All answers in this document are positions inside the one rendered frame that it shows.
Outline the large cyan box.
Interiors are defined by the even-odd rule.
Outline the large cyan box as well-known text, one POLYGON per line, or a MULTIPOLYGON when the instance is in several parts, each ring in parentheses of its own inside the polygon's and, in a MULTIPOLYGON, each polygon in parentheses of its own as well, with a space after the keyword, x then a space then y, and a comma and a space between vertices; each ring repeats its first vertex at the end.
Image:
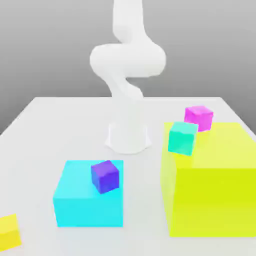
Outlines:
POLYGON ((92 183, 91 166, 102 160, 67 160, 53 195, 58 227, 122 227, 124 161, 111 162, 119 170, 119 187, 100 194, 92 183))

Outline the large yellow-green box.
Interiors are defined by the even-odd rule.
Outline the large yellow-green box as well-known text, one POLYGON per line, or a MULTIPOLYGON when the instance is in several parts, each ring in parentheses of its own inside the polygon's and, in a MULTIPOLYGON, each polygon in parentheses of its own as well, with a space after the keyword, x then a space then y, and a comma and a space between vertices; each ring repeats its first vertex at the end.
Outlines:
POLYGON ((237 122, 215 122, 186 156, 168 150, 171 127, 160 169, 169 235, 256 237, 256 141, 237 122))

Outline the small purple cube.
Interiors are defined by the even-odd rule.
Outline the small purple cube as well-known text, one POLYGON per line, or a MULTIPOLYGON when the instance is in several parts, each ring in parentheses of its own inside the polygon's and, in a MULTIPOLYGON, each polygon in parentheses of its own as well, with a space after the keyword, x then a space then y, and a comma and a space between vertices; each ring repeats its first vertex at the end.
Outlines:
POLYGON ((119 188, 119 177, 119 170, 110 160, 91 166, 92 183, 100 194, 119 188))

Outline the small teal cube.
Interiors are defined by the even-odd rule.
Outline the small teal cube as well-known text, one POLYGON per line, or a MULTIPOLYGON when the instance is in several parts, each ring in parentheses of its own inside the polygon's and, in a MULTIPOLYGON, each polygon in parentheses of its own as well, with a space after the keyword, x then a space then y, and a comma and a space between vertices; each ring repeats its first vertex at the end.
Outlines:
POLYGON ((174 122, 169 130, 168 151, 180 155, 193 154, 198 125, 194 123, 174 122))

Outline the small yellow cube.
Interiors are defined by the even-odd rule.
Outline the small yellow cube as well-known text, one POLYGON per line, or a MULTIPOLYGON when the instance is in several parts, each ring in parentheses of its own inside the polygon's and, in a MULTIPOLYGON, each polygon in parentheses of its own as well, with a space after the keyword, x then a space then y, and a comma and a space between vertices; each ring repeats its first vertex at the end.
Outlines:
POLYGON ((22 244, 16 214, 0 217, 0 252, 22 244))

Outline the small magenta cube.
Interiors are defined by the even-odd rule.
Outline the small magenta cube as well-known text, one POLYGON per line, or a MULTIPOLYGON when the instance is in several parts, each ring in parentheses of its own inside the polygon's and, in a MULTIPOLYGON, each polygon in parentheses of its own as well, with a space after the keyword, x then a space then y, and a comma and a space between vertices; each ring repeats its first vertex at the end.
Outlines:
POLYGON ((205 106, 190 106, 185 108, 184 122, 197 124, 198 132, 209 131, 212 126, 214 112, 205 106))

